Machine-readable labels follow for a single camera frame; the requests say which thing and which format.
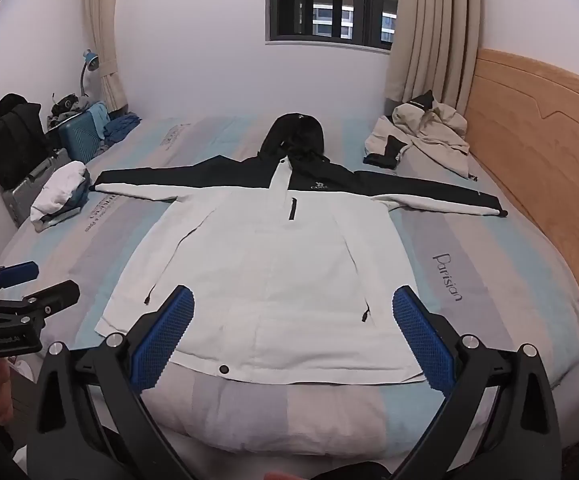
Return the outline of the light blue garment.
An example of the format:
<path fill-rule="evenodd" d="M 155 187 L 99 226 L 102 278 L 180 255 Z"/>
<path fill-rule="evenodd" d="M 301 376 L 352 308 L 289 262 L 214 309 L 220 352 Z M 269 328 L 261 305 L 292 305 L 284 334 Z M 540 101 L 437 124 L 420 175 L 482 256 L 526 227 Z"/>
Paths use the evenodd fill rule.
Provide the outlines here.
<path fill-rule="evenodd" d="M 105 139 L 105 127 L 110 122 L 107 107 L 104 102 L 97 101 L 93 103 L 87 110 L 90 114 L 92 121 L 94 122 L 94 127 L 96 134 L 100 140 Z"/>

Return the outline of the dark window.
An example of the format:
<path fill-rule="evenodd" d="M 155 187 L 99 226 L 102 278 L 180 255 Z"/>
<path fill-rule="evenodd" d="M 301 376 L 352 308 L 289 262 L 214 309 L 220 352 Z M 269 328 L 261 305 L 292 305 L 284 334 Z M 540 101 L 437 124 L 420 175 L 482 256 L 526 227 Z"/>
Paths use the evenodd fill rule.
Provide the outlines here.
<path fill-rule="evenodd" d="M 268 0 L 268 40 L 354 44 L 387 50 L 398 0 Z"/>

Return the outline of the blue desk lamp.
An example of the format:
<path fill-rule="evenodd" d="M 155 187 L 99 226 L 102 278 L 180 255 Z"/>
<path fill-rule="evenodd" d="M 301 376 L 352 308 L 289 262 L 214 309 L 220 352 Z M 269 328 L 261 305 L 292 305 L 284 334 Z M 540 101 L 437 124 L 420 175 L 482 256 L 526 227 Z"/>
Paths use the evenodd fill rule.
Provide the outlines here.
<path fill-rule="evenodd" d="M 85 91 L 85 75 L 86 73 L 95 72 L 99 68 L 99 57 L 98 54 L 93 52 L 91 49 L 86 50 L 83 53 L 83 66 L 80 74 L 80 96 L 85 98 L 88 93 Z"/>

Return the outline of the beige curtain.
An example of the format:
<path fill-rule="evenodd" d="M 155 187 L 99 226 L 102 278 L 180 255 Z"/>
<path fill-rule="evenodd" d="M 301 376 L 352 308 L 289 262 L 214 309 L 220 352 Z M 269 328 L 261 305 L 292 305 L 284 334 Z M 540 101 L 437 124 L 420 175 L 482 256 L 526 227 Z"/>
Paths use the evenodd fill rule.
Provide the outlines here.
<path fill-rule="evenodd" d="M 481 0 L 398 0 L 385 114 L 430 91 L 466 110 L 480 44 Z"/>
<path fill-rule="evenodd" d="M 98 54 L 102 98 L 111 113 L 129 108 L 119 74 L 116 51 L 117 0 L 83 0 L 84 24 L 92 50 Z"/>

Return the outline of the beige and black jacket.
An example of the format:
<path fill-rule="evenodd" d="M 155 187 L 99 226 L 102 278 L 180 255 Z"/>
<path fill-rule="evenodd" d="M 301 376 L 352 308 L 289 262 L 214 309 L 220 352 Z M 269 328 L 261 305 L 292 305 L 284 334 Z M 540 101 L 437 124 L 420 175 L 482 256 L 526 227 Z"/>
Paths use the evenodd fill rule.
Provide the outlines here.
<path fill-rule="evenodd" d="M 467 120 L 427 91 L 378 118 L 364 142 L 363 162 L 393 170 L 409 148 L 417 148 L 454 174 L 475 180 L 468 169 L 466 130 Z"/>

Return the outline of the black backpack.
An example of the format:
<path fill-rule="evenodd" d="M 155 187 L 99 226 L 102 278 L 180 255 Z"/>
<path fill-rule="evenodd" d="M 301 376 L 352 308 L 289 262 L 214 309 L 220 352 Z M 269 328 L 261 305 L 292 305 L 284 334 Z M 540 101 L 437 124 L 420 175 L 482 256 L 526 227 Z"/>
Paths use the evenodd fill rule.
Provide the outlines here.
<path fill-rule="evenodd" d="M 53 153 L 43 131 L 41 105 L 15 93 L 0 101 L 0 185 L 11 190 Z"/>

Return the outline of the teal suitcase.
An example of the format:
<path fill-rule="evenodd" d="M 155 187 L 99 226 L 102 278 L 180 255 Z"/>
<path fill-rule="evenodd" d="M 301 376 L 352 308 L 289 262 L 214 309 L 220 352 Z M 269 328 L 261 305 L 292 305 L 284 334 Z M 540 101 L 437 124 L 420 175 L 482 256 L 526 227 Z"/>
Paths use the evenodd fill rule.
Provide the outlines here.
<path fill-rule="evenodd" d="M 94 122 L 86 110 L 49 128 L 47 136 L 58 148 L 65 148 L 72 160 L 86 164 L 94 158 L 100 142 Z"/>

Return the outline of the folded white and blue clothes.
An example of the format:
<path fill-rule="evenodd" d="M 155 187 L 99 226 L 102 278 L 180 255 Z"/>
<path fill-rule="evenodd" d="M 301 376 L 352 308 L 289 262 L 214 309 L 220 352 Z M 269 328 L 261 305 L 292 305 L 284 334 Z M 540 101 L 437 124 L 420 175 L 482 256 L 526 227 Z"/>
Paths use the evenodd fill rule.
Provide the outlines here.
<path fill-rule="evenodd" d="M 74 160 L 54 171 L 30 207 L 29 219 L 36 232 L 80 214 L 88 201 L 91 176 L 83 162 Z"/>

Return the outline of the beige right curtain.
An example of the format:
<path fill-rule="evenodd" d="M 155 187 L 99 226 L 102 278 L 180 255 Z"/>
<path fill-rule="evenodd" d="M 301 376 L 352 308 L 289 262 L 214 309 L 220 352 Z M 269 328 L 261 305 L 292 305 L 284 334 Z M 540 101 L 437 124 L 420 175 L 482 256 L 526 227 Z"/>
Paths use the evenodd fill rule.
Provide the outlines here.
<path fill-rule="evenodd" d="M 398 0 L 385 114 L 430 91 L 466 110 L 480 44 L 481 0 Z"/>

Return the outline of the white and black hooded jacket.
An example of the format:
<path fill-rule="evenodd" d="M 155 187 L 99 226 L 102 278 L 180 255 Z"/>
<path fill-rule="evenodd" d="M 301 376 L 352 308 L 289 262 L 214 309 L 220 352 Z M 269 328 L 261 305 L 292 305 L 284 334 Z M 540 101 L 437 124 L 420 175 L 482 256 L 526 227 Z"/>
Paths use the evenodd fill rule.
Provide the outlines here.
<path fill-rule="evenodd" d="M 470 188 L 334 164 L 320 123 L 300 114 L 278 118 L 247 159 L 106 170 L 94 190 L 167 204 L 98 333 L 126 333 L 185 286 L 195 310 L 173 361 L 270 385 L 417 382 L 393 317 L 393 294 L 415 276 L 390 214 L 504 212 Z"/>

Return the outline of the dark blue garment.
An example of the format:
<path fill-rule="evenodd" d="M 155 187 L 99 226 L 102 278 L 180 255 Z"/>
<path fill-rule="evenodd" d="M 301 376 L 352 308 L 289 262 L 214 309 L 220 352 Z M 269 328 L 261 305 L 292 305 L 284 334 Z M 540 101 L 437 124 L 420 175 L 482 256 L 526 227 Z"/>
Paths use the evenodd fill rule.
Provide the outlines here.
<path fill-rule="evenodd" d="M 104 143 L 111 146 L 123 141 L 133 129 L 140 125 L 141 121 L 142 119 L 134 113 L 114 118 L 104 127 Z"/>

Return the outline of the beige left curtain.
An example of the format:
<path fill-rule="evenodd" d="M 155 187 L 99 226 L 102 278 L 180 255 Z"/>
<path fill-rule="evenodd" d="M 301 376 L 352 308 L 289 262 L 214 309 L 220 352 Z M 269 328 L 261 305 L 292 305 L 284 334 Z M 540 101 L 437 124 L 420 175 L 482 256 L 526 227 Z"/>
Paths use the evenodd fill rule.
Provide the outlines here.
<path fill-rule="evenodd" d="M 98 54 L 102 98 L 111 113 L 129 108 L 119 74 L 116 51 L 117 0 L 83 0 L 84 24 L 92 50 Z"/>

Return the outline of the striped bed duvet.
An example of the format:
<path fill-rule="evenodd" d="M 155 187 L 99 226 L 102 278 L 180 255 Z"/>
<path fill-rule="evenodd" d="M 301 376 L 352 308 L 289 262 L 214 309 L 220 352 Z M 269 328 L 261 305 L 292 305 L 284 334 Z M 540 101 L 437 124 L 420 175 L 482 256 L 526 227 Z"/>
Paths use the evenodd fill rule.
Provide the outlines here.
<path fill-rule="evenodd" d="M 270 130 L 266 116 L 214 116 L 142 122 L 90 163 L 105 169 L 183 166 L 216 155 L 254 156 Z M 133 250 L 164 206 L 92 194 L 84 211 L 44 232 L 25 223 L 0 263 L 32 260 L 38 286 L 76 281 L 79 303 L 50 318 L 43 338 L 94 346 L 109 296 Z M 493 348 L 534 344 L 547 376 L 560 380 L 579 362 L 579 286 L 551 242 L 518 210 L 505 218 L 391 215 L 415 274 L 419 297 L 456 330 Z M 407 452 L 439 408 L 426 382 L 393 386 L 239 384 L 171 365 L 145 393 L 157 422 L 234 453 L 370 458 Z"/>

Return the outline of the wooden headboard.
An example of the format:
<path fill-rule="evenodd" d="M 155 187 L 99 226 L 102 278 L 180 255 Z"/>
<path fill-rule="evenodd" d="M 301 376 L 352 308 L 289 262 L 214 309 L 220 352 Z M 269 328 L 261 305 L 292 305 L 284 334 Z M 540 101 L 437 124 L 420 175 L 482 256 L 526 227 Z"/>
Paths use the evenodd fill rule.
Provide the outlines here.
<path fill-rule="evenodd" d="M 466 118 L 475 159 L 551 240 L 579 285 L 579 75 L 481 49 Z"/>

